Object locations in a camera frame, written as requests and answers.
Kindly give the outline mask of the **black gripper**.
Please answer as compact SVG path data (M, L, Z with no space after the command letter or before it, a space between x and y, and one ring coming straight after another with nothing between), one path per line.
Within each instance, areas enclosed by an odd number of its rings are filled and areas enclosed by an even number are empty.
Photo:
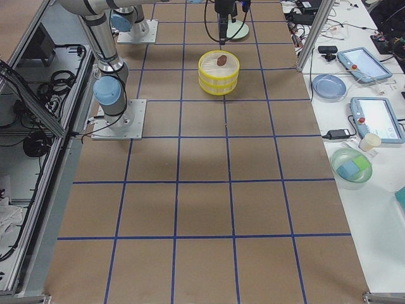
M219 44L225 44L227 41L228 20L236 21L237 5L236 0L214 0L215 11L219 14Z

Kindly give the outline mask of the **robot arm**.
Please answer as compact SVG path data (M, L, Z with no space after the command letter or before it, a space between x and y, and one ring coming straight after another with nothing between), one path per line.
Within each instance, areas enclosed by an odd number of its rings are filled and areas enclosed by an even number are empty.
M215 39L205 25L208 37L224 45L228 41L240 40L249 33L245 20L237 20L236 1L213 1L218 17L218 38ZM158 21L147 20L141 5L113 9L109 13L112 33L118 36L119 44L154 44L156 42Z
M112 28L134 39L149 33L140 1L61 1L62 7L77 15L97 58L99 80L93 95L104 112L108 128L125 130L134 122L135 112L128 109L126 81L128 66L118 54Z

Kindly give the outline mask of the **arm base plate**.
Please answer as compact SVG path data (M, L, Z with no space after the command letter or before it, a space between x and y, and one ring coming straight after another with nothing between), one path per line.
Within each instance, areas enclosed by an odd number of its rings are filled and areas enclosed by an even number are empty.
M157 20L143 20L134 23L129 32L120 32L117 43L119 44L154 44L158 30Z
M91 134L91 138L94 140L142 139L146 106L146 99L129 100L126 112L114 125L108 125L108 122L114 122L112 117L97 119L94 122L95 132Z

